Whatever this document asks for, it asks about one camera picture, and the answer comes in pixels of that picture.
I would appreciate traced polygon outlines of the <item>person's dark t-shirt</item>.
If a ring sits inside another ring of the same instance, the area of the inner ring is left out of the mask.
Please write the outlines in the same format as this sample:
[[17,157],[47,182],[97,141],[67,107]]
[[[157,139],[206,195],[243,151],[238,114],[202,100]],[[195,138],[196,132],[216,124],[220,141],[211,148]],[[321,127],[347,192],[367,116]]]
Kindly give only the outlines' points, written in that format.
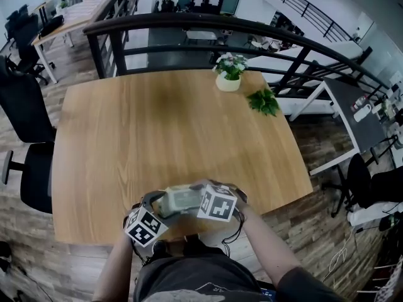
[[301,267],[288,271],[273,297],[240,263],[223,254],[166,257],[144,266],[133,302],[345,302]]

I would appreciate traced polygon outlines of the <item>black mesh-back office chair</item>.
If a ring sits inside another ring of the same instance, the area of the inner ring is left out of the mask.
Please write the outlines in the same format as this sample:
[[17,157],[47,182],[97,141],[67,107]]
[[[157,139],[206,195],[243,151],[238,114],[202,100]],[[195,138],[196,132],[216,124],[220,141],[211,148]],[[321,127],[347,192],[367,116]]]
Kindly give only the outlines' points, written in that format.
[[0,106],[18,138],[28,147],[23,163],[6,154],[1,180],[8,183],[11,170],[22,172],[20,198],[27,206],[52,213],[52,161],[56,128],[52,126],[37,80],[31,74],[9,69],[0,55]]

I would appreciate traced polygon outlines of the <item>white jug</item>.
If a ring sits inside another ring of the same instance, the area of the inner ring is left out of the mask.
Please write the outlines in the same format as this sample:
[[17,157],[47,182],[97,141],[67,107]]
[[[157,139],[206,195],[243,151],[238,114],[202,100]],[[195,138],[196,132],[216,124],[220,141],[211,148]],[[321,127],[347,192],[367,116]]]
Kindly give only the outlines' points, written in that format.
[[358,123],[363,120],[369,113],[372,112],[371,104],[365,104],[362,108],[360,108],[354,115],[354,120]]

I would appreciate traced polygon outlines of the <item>checkered cloth stool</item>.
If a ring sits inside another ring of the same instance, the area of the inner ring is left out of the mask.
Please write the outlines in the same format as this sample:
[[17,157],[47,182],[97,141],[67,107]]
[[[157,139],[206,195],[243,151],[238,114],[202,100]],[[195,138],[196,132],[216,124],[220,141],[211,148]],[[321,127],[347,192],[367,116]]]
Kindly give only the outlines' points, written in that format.
[[374,269],[394,267],[389,280],[376,293],[373,302],[403,302],[403,255],[396,264],[376,266]]

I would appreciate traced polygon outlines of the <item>person's right forearm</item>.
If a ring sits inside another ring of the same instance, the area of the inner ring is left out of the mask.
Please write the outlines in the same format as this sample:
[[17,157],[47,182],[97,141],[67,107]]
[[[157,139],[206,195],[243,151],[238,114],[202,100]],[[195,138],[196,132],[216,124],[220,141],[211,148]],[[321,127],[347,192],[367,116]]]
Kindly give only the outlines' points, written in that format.
[[252,207],[243,202],[237,207],[244,215],[242,227],[259,263],[280,291],[280,281],[289,271],[301,266],[299,260]]

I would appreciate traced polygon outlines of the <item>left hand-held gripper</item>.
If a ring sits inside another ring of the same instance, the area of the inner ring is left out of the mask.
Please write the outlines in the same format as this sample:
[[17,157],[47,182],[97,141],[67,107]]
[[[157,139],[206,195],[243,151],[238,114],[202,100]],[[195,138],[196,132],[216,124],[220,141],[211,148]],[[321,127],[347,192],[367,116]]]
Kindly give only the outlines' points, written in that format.
[[168,230],[168,227],[154,214],[152,203],[162,198],[165,191],[153,191],[144,195],[140,203],[133,206],[123,229],[141,247],[146,247]]

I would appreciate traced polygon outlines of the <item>red-label bottle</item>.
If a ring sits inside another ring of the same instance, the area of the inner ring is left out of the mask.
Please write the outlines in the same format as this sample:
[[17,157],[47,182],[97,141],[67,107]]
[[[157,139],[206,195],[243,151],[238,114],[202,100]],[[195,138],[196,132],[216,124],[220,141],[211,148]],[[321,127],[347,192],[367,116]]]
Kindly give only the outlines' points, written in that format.
[[351,106],[352,112],[358,111],[364,105],[366,99],[366,96],[360,96]]

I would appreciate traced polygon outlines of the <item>pale green plastic box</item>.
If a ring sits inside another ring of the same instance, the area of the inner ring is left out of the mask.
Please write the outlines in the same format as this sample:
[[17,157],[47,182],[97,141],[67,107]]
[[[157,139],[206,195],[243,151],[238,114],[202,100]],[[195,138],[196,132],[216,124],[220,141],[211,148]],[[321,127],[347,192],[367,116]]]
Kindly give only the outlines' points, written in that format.
[[167,187],[165,195],[157,200],[159,215],[169,218],[177,214],[196,216],[202,202],[200,188],[193,189],[189,184]]

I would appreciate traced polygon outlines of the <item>black curved metal railing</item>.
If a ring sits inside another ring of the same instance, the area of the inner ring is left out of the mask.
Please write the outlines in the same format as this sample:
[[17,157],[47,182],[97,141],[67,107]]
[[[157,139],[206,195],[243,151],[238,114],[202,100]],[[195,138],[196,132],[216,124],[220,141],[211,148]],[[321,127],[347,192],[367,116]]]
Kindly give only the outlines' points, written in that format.
[[143,72],[211,69],[225,53],[243,55],[280,98],[306,99],[324,79],[384,99],[388,85],[363,67],[370,48],[348,42],[345,52],[262,23],[196,13],[95,17],[84,28],[102,79]]

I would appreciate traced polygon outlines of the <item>green leafy plant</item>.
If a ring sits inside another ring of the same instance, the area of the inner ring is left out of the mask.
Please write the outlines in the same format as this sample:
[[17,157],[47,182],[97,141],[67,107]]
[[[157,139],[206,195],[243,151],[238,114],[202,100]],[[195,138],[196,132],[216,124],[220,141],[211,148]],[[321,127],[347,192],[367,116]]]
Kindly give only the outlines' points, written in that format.
[[260,112],[265,116],[276,116],[276,113],[280,110],[280,106],[271,89],[264,88],[258,90],[248,95],[246,98],[251,109]]

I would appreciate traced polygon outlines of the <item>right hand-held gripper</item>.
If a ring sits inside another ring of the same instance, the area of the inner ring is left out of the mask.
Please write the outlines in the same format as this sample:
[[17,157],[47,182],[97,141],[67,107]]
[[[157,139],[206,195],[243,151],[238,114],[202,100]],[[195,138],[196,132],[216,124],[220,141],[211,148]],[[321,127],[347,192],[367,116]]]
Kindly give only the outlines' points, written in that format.
[[190,189],[201,196],[198,218],[230,222],[236,208],[237,196],[229,186],[204,180],[192,184]]

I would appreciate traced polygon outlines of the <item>grey table with white legs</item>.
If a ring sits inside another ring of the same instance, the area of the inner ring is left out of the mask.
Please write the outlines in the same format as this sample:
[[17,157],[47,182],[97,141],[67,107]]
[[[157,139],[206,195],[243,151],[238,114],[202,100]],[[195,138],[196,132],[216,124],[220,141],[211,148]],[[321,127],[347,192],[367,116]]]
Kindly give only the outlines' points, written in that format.
[[335,79],[325,78],[315,88],[314,92],[301,105],[293,110],[290,121],[300,116],[323,91],[327,92],[333,102],[336,113],[341,117],[353,144],[353,148],[345,154],[309,171],[311,176],[334,167],[356,154],[362,154],[386,139],[381,122],[375,113],[369,113],[358,123],[353,118],[356,111],[352,112],[351,106],[360,96],[364,95],[364,92],[358,87],[350,86],[349,84]]

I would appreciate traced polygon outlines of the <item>black bag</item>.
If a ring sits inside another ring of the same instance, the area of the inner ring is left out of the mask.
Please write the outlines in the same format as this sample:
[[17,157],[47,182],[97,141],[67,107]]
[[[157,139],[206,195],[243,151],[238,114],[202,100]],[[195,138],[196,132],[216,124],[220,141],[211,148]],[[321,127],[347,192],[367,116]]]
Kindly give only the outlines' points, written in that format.
[[43,26],[41,31],[38,34],[38,38],[42,39],[43,37],[51,34],[53,31],[58,29],[64,24],[64,16],[63,15],[58,15],[53,17],[51,20],[46,22],[46,24]]

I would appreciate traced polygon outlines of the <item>wooden table with white legs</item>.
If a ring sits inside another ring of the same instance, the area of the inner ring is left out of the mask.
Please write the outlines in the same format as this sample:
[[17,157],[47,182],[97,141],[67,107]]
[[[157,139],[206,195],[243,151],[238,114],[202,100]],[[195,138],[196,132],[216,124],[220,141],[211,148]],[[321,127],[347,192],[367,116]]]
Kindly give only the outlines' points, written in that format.
[[261,214],[312,192],[283,113],[248,105],[263,76],[245,72],[236,92],[215,79],[178,70],[68,87],[52,162],[58,241],[111,245],[145,193],[203,178],[235,184]]

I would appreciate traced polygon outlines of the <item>flowering plant in white pot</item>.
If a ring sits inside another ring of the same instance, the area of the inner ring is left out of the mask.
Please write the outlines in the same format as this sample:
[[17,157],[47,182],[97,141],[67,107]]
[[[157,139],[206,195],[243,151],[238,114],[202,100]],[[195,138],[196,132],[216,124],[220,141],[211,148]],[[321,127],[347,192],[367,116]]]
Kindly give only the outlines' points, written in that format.
[[247,69],[247,58],[241,54],[227,52],[221,55],[213,66],[217,74],[215,83],[223,92],[234,92],[240,88],[241,75]]

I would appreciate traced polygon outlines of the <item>light wooden side table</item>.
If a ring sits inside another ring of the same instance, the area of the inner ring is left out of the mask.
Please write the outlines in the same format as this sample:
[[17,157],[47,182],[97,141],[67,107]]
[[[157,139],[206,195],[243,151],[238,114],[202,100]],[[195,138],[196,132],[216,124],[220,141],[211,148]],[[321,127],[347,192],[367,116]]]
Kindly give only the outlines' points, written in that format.
[[71,7],[64,8],[62,10],[62,15],[64,17],[63,25],[43,38],[37,36],[31,43],[34,46],[42,65],[45,67],[45,71],[50,77],[50,80],[54,84],[58,83],[58,80],[54,76],[53,69],[45,55],[45,51],[42,49],[42,45],[48,41],[56,39],[58,36],[61,36],[64,38],[64,41],[68,46],[73,47],[74,44],[71,38],[71,32],[83,29],[105,2],[107,2],[107,0],[87,0]]

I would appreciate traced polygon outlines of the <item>person's left forearm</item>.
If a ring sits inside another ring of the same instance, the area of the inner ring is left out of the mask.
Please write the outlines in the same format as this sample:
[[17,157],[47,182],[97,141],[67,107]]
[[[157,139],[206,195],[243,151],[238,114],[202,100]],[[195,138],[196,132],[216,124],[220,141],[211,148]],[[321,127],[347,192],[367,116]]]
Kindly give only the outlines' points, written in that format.
[[101,271],[92,302],[128,302],[133,248],[122,231]]

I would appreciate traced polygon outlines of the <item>black straight balcony railing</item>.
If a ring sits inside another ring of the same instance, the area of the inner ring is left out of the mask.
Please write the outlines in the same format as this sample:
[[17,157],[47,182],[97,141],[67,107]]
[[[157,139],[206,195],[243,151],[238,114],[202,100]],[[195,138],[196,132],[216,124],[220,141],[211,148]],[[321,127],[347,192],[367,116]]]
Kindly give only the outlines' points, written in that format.
[[323,38],[330,42],[355,41],[355,39],[339,26],[326,13],[307,0],[280,0],[283,4],[297,12],[319,31]]

